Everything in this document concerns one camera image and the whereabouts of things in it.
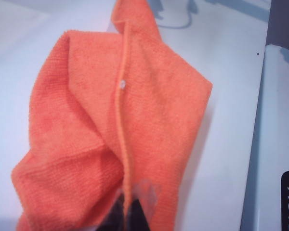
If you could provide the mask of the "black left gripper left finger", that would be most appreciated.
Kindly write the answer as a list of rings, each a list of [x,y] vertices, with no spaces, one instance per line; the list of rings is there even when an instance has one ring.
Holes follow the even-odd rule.
[[[109,231],[124,231],[125,230],[125,217],[123,211],[124,195],[118,196],[114,203],[111,212],[108,216],[108,230]]]

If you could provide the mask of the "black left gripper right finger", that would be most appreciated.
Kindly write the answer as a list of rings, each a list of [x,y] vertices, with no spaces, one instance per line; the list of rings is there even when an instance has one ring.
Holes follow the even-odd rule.
[[[134,200],[128,210],[129,231],[150,231],[144,211],[138,199]]]

